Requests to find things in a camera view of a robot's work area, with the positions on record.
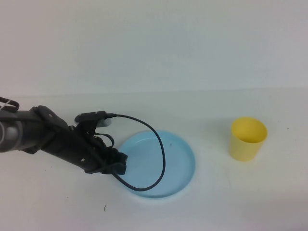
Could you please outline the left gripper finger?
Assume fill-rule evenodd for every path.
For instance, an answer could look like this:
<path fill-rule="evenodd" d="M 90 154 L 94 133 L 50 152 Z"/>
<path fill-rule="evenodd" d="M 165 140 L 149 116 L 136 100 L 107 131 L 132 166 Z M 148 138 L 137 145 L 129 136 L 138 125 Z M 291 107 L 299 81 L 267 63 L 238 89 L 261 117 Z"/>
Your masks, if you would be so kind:
<path fill-rule="evenodd" d="M 124 175 L 126 172 L 126 165 L 125 164 L 112 164 L 112 165 L 107 165 L 104 169 L 103 169 L 103 174 L 107 174 L 107 175 Z"/>
<path fill-rule="evenodd" d="M 118 149 L 111 149 L 110 155 L 111 155 L 110 163 L 126 165 L 128 158 L 126 154 L 120 152 Z"/>

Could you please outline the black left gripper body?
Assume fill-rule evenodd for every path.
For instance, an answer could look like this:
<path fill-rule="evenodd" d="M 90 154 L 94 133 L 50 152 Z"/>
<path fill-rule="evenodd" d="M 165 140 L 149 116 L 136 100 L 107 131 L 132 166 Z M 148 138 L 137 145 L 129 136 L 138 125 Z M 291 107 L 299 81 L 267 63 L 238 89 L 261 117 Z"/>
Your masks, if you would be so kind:
<path fill-rule="evenodd" d="M 85 173 L 107 173 L 104 154 L 107 149 L 97 136 L 65 128 L 54 128 L 42 151 L 80 167 Z"/>

